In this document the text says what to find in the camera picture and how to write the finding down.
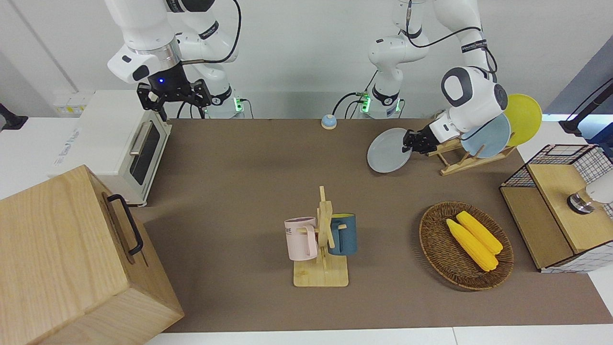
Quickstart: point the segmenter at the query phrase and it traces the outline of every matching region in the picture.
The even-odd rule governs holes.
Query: plate
[[[509,95],[509,105],[504,114],[513,133],[508,146],[517,146],[532,139],[543,121],[541,106],[532,97],[520,93]]]
[[[455,240],[446,219],[467,211],[480,221],[500,243],[498,266],[485,272]],[[468,290],[487,290],[502,284],[513,270],[513,249],[502,228],[482,210],[465,203],[446,201],[430,207],[419,223],[419,243],[426,259],[445,279]]]
[[[402,141],[405,138],[406,129],[391,128],[381,134],[370,144],[368,148],[368,165],[377,173],[391,173],[402,168],[409,160],[411,152],[402,152]]]
[[[479,129],[480,127],[473,128],[462,135],[462,139],[470,137],[462,141],[462,147],[472,156],[476,156],[481,146],[485,145],[483,151],[479,153],[479,158],[490,158],[499,154],[511,137],[511,125],[504,113],[495,117],[483,129]]]

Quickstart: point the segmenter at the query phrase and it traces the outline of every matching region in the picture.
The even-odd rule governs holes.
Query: wall
[[[230,81],[252,100],[258,117],[319,117],[330,112],[341,95],[363,90],[370,79],[375,70],[367,58],[370,42],[397,32],[390,19],[393,4],[243,0],[240,55],[227,65]],[[490,49],[500,65],[500,82],[509,93],[532,95],[543,108],[613,31],[613,2],[608,0],[490,0],[479,5]],[[71,88],[134,88],[106,68],[122,38],[103,0],[4,0],[0,6],[16,12],[3,15],[0,9],[0,20],[7,23],[1,29],[0,52],[30,84],[37,84],[34,88],[45,102]],[[213,10],[233,34],[233,2],[218,0]],[[23,23],[16,20],[20,17]],[[23,32],[16,29],[20,26],[29,29],[31,37],[22,38]],[[424,30],[431,38],[448,33],[432,11]],[[43,68],[33,58],[40,52],[48,53]],[[440,78],[462,64],[457,40],[449,39],[433,47],[426,59],[403,65],[405,115],[428,116],[446,107]]]
[[[613,78],[613,36],[555,98],[545,112],[548,114],[570,114],[592,91],[610,78]],[[613,97],[602,103],[600,107],[594,110],[593,114],[613,114]]]
[[[44,101],[12,63],[0,52],[0,103],[18,115],[55,116],[54,110]],[[0,128],[4,118],[0,117]]]

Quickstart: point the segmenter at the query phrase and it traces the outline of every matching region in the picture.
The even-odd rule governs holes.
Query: wooden box
[[[0,263],[3,345],[144,344],[183,317],[142,223],[85,166],[0,200]]]
[[[613,222],[602,209],[580,215],[566,199],[586,183],[573,165],[528,164],[535,187],[501,187],[537,268],[555,267],[613,241]]]

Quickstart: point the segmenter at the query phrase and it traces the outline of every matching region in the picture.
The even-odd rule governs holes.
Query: oven handle
[[[136,136],[134,145],[130,149],[130,156],[140,156],[143,153],[143,148],[147,142],[147,137],[153,128],[153,121],[143,122],[139,129],[139,134]]]

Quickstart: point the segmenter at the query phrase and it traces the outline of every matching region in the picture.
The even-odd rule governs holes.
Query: green led light
[[[368,113],[368,111],[370,110],[370,97],[368,95],[364,96],[365,98],[365,102],[362,103],[362,112],[363,113]]]
[[[243,104],[236,97],[234,98],[234,107],[236,108],[237,112],[243,111]]]

